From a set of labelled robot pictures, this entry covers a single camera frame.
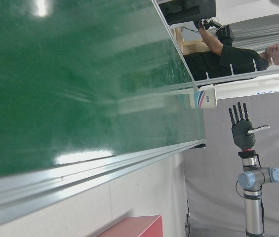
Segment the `red box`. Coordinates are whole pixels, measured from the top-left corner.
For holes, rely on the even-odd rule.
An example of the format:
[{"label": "red box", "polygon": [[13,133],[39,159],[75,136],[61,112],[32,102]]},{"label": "red box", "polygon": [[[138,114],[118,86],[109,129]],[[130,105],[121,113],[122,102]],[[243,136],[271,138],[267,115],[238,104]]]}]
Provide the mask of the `red box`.
[{"label": "red box", "polygon": [[98,237],[163,237],[162,217],[127,217]]}]

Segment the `green chalkboard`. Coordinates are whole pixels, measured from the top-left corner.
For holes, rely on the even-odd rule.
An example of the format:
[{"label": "green chalkboard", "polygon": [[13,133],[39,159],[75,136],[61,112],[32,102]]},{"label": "green chalkboard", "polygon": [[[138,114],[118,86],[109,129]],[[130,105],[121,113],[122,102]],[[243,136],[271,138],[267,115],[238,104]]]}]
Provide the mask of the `green chalkboard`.
[{"label": "green chalkboard", "polygon": [[0,177],[203,139],[189,81],[151,0],[0,0]]}]

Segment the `black wire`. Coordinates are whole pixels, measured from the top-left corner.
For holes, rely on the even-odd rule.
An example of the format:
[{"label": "black wire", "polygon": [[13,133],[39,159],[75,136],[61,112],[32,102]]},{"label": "black wire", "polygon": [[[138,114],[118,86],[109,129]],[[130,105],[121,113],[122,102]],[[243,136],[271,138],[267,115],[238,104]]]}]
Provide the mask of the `black wire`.
[{"label": "black wire", "polygon": [[186,28],[185,26],[183,26],[182,28],[183,28],[183,29],[187,29],[187,30],[189,30],[189,31],[192,31],[192,32],[195,32],[195,33],[198,33],[198,34],[199,34],[199,32],[198,32],[198,31],[191,30],[191,29],[189,29],[189,28]]},{"label": "black wire", "polygon": [[238,189],[237,189],[237,184],[238,184],[238,180],[237,180],[236,185],[235,185],[236,192],[238,193],[238,195],[239,195],[240,197],[244,198],[244,197],[243,197],[243,196],[241,196],[241,195],[240,195],[240,193],[238,192]]},{"label": "black wire", "polygon": [[257,158],[258,158],[258,162],[259,162],[259,167],[261,167],[261,163],[260,163],[260,159],[259,159],[259,154],[256,154]]}]

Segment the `blue joint cap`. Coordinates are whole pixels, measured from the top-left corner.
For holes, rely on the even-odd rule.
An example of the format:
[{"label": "blue joint cap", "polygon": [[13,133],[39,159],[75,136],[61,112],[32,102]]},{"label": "blue joint cap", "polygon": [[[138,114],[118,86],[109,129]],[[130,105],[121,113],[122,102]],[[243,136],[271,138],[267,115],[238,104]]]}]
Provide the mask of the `blue joint cap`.
[{"label": "blue joint cap", "polygon": [[256,182],[256,177],[251,171],[238,175],[238,182],[244,189],[250,189]]},{"label": "blue joint cap", "polygon": [[269,174],[270,174],[270,180],[273,183],[279,182],[279,168],[270,167]]}]

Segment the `black shirt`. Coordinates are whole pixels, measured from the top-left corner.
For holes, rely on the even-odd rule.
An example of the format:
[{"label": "black shirt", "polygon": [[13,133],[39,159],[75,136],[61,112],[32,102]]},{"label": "black shirt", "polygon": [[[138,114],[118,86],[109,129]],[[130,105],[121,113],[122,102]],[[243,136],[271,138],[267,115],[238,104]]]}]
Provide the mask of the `black shirt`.
[{"label": "black shirt", "polygon": [[206,72],[210,79],[230,76],[232,74],[230,64],[233,66],[234,74],[254,72],[253,59],[258,71],[266,70],[269,66],[256,51],[229,45],[223,46],[221,56],[208,51],[185,55],[184,59],[194,80],[207,79]]}]

